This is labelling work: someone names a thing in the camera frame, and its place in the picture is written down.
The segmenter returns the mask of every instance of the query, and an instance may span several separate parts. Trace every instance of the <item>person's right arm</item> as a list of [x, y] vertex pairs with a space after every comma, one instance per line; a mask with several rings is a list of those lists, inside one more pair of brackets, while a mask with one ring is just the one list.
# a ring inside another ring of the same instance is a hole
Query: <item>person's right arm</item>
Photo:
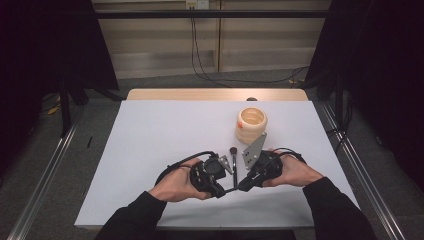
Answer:
[[263, 183], [264, 187], [289, 184], [304, 187], [311, 207], [315, 235], [321, 239], [377, 239], [365, 215], [330, 179], [291, 155], [281, 157], [283, 173]]

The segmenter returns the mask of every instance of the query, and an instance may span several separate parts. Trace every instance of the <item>table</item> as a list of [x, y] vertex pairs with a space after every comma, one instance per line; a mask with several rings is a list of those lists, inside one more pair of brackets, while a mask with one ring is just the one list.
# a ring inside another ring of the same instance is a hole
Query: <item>table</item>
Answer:
[[[246, 102], [248, 97], [263, 101]], [[179, 101], [157, 100], [163, 98]], [[208, 147], [220, 155], [228, 155], [229, 146], [243, 150], [246, 146], [234, 140], [232, 114], [250, 105], [264, 109], [269, 118], [274, 119], [268, 123], [272, 134], [268, 134], [264, 148], [284, 146], [299, 151], [310, 166], [320, 172], [327, 172], [326, 175], [335, 185], [357, 204], [315, 108], [307, 101], [302, 90], [137, 89], [130, 92], [128, 99], [144, 100], [122, 103], [87, 198], [75, 222], [78, 227], [100, 228], [117, 208], [130, 203], [143, 190], [151, 188], [155, 177], [167, 164], [209, 150], [205, 149]], [[194, 99], [204, 101], [187, 101]], [[201, 124], [199, 126], [199, 122], [208, 127], [205, 129]], [[225, 126], [214, 126], [217, 122], [225, 122]], [[160, 131], [164, 128], [166, 135], [161, 135]], [[238, 158], [239, 179], [242, 179], [247, 170], [242, 166], [240, 153]], [[231, 177], [221, 180], [225, 189], [232, 186]], [[237, 191], [221, 199], [204, 202], [188, 199], [177, 204], [170, 203], [158, 223], [158, 229], [196, 230], [290, 229], [310, 226], [313, 226], [313, 220], [302, 190], [291, 186], [254, 188], [248, 193]]]

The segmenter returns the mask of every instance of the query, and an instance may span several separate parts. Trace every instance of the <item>black horizontal bar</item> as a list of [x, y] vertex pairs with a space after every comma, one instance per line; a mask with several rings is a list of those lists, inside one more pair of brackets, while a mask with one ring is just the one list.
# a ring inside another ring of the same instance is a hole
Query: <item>black horizontal bar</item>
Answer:
[[136, 18], [328, 18], [327, 10], [96, 10], [99, 19]]

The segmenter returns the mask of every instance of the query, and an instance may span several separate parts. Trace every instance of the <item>person's left hand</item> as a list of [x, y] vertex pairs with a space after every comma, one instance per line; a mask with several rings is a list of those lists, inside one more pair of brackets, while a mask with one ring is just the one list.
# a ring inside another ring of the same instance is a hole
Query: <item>person's left hand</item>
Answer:
[[166, 175], [149, 193], [156, 199], [167, 202], [180, 202], [187, 198], [210, 198], [210, 193], [197, 191], [190, 182], [190, 167], [199, 161], [198, 158], [193, 158], [181, 164], [180, 168]]

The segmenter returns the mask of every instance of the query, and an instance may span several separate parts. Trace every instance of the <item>silver metal piece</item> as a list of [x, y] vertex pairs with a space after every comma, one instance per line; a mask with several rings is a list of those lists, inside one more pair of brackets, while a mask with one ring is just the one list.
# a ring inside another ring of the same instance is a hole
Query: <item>silver metal piece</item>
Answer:
[[267, 133], [263, 132], [255, 141], [250, 144], [249, 147], [247, 147], [243, 152], [243, 160], [244, 165], [246, 166], [247, 170], [250, 170], [253, 165], [255, 165], [256, 161], [258, 161], [259, 157], [261, 155], [262, 148], [265, 143]]
[[[335, 114], [333, 112], [333, 109], [331, 109], [328, 103], [322, 104], [322, 108], [324, 109], [326, 117], [328, 121], [330, 122], [331, 126], [333, 128], [336, 128], [337, 123], [335, 121]], [[343, 134], [341, 132], [337, 132], [336, 136], [339, 139], [339, 141], [341, 141], [341, 139], [343, 138]], [[365, 169], [365, 166], [362, 164], [361, 159], [359, 158], [358, 154], [353, 148], [353, 145], [350, 142], [348, 137], [344, 138], [342, 142], [342, 148], [345, 154], [347, 155], [347, 158], [350, 164], [352, 165], [353, 170], [355, 171], [359, 181], [361, 182], [364, 188], [364, 191], [368, 196], [368, 199], [373, 205], [374, 210], [376, 211], [378, 217], [380, 218], [380, 221], [383, 224], [384, 228], [386, 229], [386, 232], [389, 235], [390, 239], [392, 240], [406, 239], [401, 229], [399, 228], [399, 225], [397, 224], [393, 213], [391, 212], [386, 202], [381, 197], [379, 191], [374, 185], [374, 182], [371, 180], [371, 177], [369, 176], [367, 170]]]
[[79, 108], [79, 111], [76, 113], [77, 115], [75, 117], [75, 121], [69, 129], [68, 133], [65, 135], [65, 137], [60, 139], [56, 150], [53, 153], [53, 156], [50, 158], [50, 162], [43, 173], [43, 176], [41, 177], [37, 187], [31, 195], [30, 200], [16, 221], [15, 226], [13, 227], [7, 240], [24, 240], [26, 238], [35, 216], [37, 215], [38, 210], [44, 202], [44, 198], [52, 182], [53, 176], [59, 168], [60, 162], [62, 161], [65, 152], [72, 141], [77, 123], [81, 119], [84, 110], [85, 107]]
[[227, 170], [227, 172], [231, 175], [233, 175], [233, 169], [230, 167], [230, 162], [228, 162], [227, 156], [222, 156], [218, 158], [218, 162]]

